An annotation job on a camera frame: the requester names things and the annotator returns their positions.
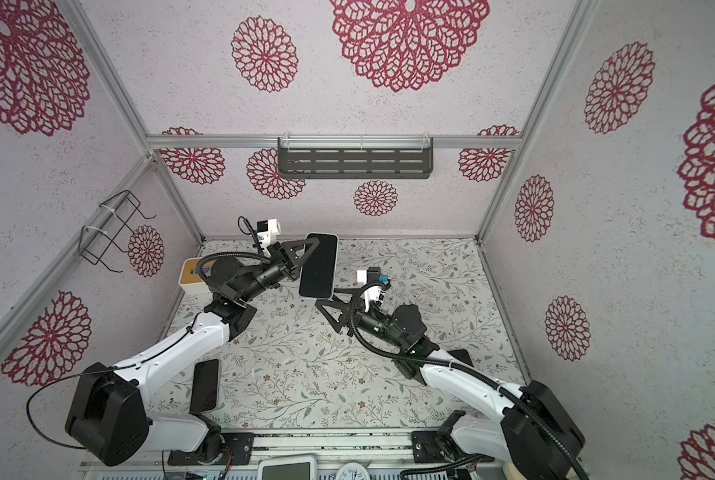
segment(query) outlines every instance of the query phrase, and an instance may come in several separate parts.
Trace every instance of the screen display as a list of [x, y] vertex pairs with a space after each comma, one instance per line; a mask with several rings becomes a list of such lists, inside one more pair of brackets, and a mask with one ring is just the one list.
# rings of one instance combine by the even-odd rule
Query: screen display
[[307, 298], [330, 299], [333, 296], [333, 275], [336, 273], [339, 239], [336, 235], [328, 234], [309, 234], [306, 238], [313, 236], [320, 239], [320, 245], [301, 267], [299, 295]]
[[310, 480], [310, 465], [305, 462], [264, 467], [261, 480]]

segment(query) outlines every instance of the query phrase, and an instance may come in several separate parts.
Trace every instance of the clock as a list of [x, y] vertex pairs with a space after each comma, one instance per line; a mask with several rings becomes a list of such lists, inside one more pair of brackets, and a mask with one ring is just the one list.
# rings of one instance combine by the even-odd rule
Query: clock
[[371, 477], [361, 464], [350, 462], [339, 468], [335, 480], [371, 480]]

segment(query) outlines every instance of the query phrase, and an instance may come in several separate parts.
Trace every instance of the zip tie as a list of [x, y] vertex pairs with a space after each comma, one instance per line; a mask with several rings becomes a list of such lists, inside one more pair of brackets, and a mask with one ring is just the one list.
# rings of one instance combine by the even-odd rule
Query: zip tie
[[95, 226], [90, 226], [90, 225], [84, 225], [83, 228], [89, 228], [90, 230], [96, 230], [98, 232], [103, 233], [104, 235], [108, 235], [105, 231], [103, 231], [100, 228], [96, 228]]

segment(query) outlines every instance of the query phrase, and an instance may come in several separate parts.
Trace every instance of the black smartphone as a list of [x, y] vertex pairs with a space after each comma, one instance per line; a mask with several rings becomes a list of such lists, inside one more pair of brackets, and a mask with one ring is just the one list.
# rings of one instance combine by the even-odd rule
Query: black smartphone
[[197, 415], [216, 408], [218, 402], [218, 359], [194, 364], [189, 413]]
[[314, 236], [320, 240], [320, 245], [301, 267], [299, 295], [304, 298], [328, 300], [333, 296], [333, 277], [336, 275], [339, 237], [330, 234], [309, 234], [306, 238]]

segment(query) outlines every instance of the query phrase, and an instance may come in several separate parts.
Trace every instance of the black motor housing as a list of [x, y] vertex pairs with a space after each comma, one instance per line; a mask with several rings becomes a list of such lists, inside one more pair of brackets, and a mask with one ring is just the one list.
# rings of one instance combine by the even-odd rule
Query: black motor housing
[[[574, 457], [578, 456], [584, 436], [552, 390], [535, 380], [520, 389], [520, 399], [539, 414]], [[565, 456], [517, 408], [507, 409], [501, 427], [512, 462], [528, 480], [562, 480], [568, 474], [571, 464]]]

